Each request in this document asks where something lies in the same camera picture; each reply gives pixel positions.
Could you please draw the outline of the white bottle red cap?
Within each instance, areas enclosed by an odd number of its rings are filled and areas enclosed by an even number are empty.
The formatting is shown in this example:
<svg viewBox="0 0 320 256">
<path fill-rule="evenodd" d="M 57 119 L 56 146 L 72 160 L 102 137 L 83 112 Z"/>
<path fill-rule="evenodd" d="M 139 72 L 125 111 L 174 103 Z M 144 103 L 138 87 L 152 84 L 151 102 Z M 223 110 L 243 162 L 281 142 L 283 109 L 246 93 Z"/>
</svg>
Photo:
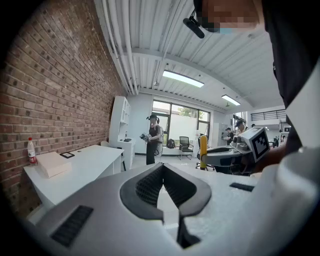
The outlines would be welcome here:
<svg viewBox="0 0 320 256">
<path fill-rule="evenodd" d="M 28 152 L 29 163 L 31 165 L 36 165 L 38 161 L 36 158 L 35 146 L 31 137 L 28 138 L 27 152 Z"/>
</svg>

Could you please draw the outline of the black balcony railing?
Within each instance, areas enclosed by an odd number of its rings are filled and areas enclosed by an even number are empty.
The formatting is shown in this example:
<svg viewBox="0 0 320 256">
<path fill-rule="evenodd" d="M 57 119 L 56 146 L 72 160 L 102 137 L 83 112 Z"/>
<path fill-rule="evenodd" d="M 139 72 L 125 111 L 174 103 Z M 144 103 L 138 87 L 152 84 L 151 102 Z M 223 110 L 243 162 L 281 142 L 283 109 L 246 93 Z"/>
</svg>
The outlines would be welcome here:
<svg viewBox="0 0 320 256">
<path fill-rule="evenodd" d="M 286 119 L 286 111 L 284 109 L 263 111 L 251 113 L 252 121 L 265 121 L 265 120 L 274 120 L 274 119 Z"/>
</svg>

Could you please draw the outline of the black mesh chair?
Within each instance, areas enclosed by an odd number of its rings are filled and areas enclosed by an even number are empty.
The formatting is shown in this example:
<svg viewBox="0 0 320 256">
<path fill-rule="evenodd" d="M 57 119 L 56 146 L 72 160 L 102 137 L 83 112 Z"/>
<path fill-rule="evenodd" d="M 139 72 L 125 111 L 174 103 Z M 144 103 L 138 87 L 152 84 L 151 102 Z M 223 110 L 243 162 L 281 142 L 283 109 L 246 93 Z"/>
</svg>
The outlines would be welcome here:
<svg viewBox="0 0 320 256">
<path fill-rule="evenodd" d="M 190 139 L 187 136 L 179 137 L 179 151 L 180 151 L 180 160 L 183 156 L 186 156 L 188 159 L 192 159 L 194 152 L 194 146 L 190 144 Z"/>
</svg>

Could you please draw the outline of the large glass window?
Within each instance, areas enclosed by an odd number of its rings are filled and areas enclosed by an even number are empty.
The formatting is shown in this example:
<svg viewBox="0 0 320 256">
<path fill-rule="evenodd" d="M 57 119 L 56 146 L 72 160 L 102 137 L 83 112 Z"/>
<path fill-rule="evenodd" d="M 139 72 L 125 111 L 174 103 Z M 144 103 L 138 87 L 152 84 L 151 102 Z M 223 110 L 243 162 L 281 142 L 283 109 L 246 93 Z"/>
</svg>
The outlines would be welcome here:
<svg viewBox="0 0 320 256">
<path fill-rule="evenodd" d="M 195 149 L 200 135 L 210 133 L 211 114 L 207 111 L 163 101 L 153 101 L 152 113 L 157 115 L 164 131 L 164 146 L 169 139 L 179 148 L 180 136 L 189 137 Z"/>
</svg>

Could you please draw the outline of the white ceiling pipe bundle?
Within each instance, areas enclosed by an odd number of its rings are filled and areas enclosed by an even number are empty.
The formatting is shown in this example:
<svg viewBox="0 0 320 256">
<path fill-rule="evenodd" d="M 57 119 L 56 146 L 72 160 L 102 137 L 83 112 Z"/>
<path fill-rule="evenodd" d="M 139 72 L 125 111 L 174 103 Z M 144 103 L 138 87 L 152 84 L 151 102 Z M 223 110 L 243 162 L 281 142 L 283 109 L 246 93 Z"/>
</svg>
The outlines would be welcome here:
<svg viewBox="0 0 320 256">
<path fill-rule="evenodd" d="M 120 36 L 120 27 L 117 17 L 116 0 L 101 0 L 103 7 L 104 19 L 107 26 L 108 36 L 111 40 L 111 46 L 115 58 L 120 68 L 120 75 L 123 76 L 124 84 L 131 95 L 138 95 L 138 85 L 134 71 L 133 62 L 128 67 L 126 55 L 123 50 L 122 39 Z"/>
</svg>

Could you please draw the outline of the white shelf cabinet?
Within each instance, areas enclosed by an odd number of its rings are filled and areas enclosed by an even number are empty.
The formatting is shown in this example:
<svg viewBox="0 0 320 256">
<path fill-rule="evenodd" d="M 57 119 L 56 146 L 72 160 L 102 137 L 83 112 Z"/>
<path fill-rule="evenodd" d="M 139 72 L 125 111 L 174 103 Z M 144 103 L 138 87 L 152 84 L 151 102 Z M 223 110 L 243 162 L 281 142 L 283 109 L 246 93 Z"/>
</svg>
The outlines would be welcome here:
<svg viewBox="0 0 320 256">
<path fill-rule="evenodd" d="M 112 146 L 123 150 L 127 171 L 132 167 L 136 144 L 134 138 L 128 137 L 130 114 L 131 106 L 127 98 L 124 96 L 116 96 L 112 108 L 108 142 Z M 124 142 L 126 138 L 131 139 L 131 141 Z"/>
</svg>

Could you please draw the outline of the white ceiling light panel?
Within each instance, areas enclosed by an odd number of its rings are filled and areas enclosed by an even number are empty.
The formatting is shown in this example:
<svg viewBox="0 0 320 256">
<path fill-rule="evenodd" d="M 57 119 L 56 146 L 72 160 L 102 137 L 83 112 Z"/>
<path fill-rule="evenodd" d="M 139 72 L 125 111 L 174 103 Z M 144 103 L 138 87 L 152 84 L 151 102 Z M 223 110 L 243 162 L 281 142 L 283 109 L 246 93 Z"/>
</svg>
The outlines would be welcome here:
<svg viewBox="0 0 320 256">
<path fill-rule="evenodd" d="M 188 77 L 188 76 L 185 76 L 185 75 L 173 72 L 173 71 L 169 71 L 169 70 L 164 70 L 162 76 L 165 77 L 165 78 L 177 80 L 177 81 L 180 81 L 180 82 L 195 86 L 197 88 L 201 88 L 201 87 L 203 87 L 205 85 L 201 81 L 198 81 L 198 80 L 193 79 L 191 77 Z"/>
<path fill-rule="evenodd" d="M 236 101 L 235 99 L 231 98 L 230 96 L 228 96 L 228 95 L 226 95 L 226 94 L 225 94 L 225 95 L 222 95 L 221 97 L 222 97 L 224 100 L 232 103 L 232 104 L 235 105 L 235 106 L 240 106 L 240 105 L 241 105 L 238 101 Z"/>
</svg>

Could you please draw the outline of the person's right forearm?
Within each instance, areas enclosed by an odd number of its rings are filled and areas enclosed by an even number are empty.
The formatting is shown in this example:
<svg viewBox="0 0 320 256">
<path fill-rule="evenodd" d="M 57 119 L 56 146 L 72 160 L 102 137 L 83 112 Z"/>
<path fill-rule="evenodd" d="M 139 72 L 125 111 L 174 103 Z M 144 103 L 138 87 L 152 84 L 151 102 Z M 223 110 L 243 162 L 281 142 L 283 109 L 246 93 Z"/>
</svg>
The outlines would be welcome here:
<svg viewBox="0 0 320 256">
<path fill-rule="evenodd" d="M 285 144 L 282 144 L 277 148 L 272 148 L 255 164 L 252 172 L 260 173 L 267 166 L 279 164 L 285 155 L 286 155 Z"/>
</svg>

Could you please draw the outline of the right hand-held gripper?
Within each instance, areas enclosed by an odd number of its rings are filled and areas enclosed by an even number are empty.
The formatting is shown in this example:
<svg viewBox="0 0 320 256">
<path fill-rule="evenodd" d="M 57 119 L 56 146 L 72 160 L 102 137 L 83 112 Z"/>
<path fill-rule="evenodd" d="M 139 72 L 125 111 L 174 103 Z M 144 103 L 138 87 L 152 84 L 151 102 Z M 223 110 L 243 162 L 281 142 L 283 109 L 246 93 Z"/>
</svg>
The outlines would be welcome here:
<svg viewBox="0 0 320 256">
<path fill-rule="evenodd" d="M 208 148 L 207 153 L 201 156 L 201 160 L 206 165 L 230 167 L 237 158 L 242 157 L 242 154 L 252 153 L 253 160 L 257 163 L 269 151 L 266 129 L 254 126 L 234 136 L 230 146 Z"/>
</svg>

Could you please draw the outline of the flat white box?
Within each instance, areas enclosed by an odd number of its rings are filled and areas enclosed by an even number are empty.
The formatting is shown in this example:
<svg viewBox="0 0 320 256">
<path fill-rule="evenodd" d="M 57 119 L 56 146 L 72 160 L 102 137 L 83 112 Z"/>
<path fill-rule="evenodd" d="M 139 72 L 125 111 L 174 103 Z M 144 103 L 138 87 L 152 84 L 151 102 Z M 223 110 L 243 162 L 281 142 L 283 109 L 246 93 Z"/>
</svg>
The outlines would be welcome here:
<svg viewBox="0 0 320 256">
<path fill-rule="evenodd" d="M 39 168 L 47 178 L 72 170 L 72 163 L 57 152 L 49 152 L 36 156 Z"/>
</svg>

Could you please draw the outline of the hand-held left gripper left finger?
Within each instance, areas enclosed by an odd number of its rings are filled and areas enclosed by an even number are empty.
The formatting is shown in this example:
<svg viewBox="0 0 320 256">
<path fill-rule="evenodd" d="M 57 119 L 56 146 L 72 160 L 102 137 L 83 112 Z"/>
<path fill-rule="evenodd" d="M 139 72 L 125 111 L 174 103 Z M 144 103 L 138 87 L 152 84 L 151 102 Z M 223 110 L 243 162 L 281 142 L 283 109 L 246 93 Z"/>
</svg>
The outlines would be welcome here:
<svg viewBox="0 0 320 256">
<path fill-rule="evenodd" d="M 162 186 L 161 164 L 99 178 L 25 228 L 50 256 L 179 256 L 157 207 Z"/>
</svg>

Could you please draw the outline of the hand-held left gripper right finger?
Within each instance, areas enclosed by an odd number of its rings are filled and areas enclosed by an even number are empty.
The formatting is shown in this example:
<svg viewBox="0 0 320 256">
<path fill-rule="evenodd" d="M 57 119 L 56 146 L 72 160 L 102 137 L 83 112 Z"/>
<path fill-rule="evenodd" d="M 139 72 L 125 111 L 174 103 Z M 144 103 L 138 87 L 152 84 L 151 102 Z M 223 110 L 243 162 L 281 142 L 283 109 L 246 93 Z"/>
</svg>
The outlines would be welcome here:
<svg viewBox="0 0 320 256">
<path fill-rule="evenodd" d="M 254 256 L 248 205 L 258 178 L 163 168 L 163 185 L 178 208 L 176 236 L 163 242 L 163 256 Z"/>
</svg>

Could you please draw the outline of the person's black shirt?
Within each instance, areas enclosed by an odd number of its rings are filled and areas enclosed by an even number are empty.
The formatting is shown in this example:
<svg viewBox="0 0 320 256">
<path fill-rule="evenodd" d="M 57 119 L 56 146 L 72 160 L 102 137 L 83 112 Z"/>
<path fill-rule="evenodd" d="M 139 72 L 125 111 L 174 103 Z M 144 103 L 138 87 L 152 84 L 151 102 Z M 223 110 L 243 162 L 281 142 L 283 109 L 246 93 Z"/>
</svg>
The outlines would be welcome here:
<svg viewBox="0 0 320 256">
<path fill-rule="evenodd" d="M 284 106 L 301 91 L 320 57 L 320 0 L 261 0 L 273 52 L 273 73 Z"/>
</svg>

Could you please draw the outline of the white desk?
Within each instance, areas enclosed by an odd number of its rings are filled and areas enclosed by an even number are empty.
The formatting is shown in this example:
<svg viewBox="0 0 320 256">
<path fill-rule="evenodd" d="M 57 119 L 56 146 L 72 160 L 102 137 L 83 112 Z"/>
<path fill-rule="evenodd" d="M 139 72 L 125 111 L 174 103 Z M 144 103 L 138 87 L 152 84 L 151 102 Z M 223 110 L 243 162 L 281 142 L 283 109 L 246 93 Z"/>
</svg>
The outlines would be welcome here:
<svg viewBox="0 0 320 256">
<path fill-rule="evenodd" d="M 46 210 L 58 205 L 87 184 L 121 171 L 123 150 L 92 145 L 71 152 L 72 170 L 47 178 L 37 165 L 24 168 Z"/>
</svg>

